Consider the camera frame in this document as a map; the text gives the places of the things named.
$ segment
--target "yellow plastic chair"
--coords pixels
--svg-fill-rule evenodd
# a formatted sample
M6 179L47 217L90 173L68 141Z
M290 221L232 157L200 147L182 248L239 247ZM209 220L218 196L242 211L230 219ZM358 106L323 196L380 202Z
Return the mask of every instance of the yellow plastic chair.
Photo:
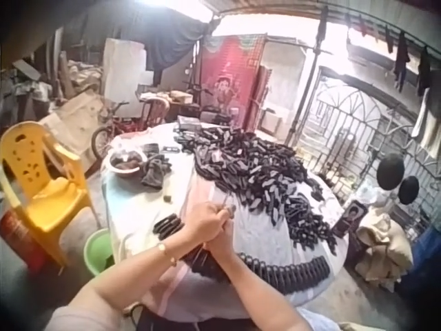
M65 177L51 178L45 152L60 160ZM11 208L34 239L61 266L68 259L60 248L61 233L84 207L89 207L99 227L97 214L81 167L80 158L67 151L39 123L22 122L9 128L0 140L0 184ZM21 203L5 175L7 163L23 190Z

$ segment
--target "white tablecloth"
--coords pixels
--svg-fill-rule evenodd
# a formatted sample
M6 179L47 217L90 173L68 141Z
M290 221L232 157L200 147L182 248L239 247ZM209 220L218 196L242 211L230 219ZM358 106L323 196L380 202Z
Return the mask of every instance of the white tablecloth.
M137 139L157 142L160 148L178 146L173 139L175 125L170 123L157 126L140 134ZM225 200L223 192L195 173L192 155L170 153L167 156L172 163L172 173L165 180L163 192L146 193L139 179L121 179L102 169L103 193L116 261L154 245L155 238L152 238L150 231L157 221L167 215L175 212L183 216L186 209L190 209L190 205L197 202ZM343 210L331 189L317 176L310 176L322 184L325 198L325 201L320 203L310 199L313 211L322 214L324 220L332 226ZM164 192L172 196L172 203L163 201ZM299 184L298 192L304 192L309 197L311 188L305 183ZM287 298L293 305L302 305L318 296L329 286L343 266L348 247L347 238L337 239L336 256L329 251L325 242L319 243L314 251L303 251L300 244L294 249L286 222L278 228L273 227L266 214L249 213L234 194L228 197L227 203L234 203L238 208L234 219L235 251L245 252L273 265L299 264L319 256L324 256L328 261L331 268L329 278L315 288L289 295ZM212 317L248 317L230 285L219 284L194 274L184 263L178 270L173 271L166 281L159 281L152 293L147 294L143 301L153 311L169 320L193 323Z

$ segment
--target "metal gate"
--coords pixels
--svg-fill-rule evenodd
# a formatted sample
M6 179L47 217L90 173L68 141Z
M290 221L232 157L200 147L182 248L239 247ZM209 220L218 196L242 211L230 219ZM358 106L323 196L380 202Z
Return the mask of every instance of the metal gate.
M441 167L411 138L413 125L397 107L339 79L321 76L294 143L305 166L326 176L340 202L364 180L376 183L384 155L403 155L405 175L417 176L420 193L411 205L396 203L391 217L414 239L427 227L439 198Z

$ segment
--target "plastic basin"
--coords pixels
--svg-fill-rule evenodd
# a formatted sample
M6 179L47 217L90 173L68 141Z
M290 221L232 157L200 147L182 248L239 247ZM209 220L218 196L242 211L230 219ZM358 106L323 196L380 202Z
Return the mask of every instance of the plastic basin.
M112 243L108 229L96 231L85 243L83 250L84 262L94 277L105 270L106 261L112 255Z

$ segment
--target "gold bracelet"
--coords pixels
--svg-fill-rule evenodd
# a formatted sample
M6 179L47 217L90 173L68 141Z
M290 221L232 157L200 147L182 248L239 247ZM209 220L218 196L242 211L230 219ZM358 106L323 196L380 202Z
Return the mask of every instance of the gold bracelet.
M174 257L171 257L167 253L167 246L165 246L165 244L162 243L162 242L158 243L158 245L156 245L156 246L164 254L165 257L169 257L170 258L170 262L172 263L172 266L176 267L176 259Z

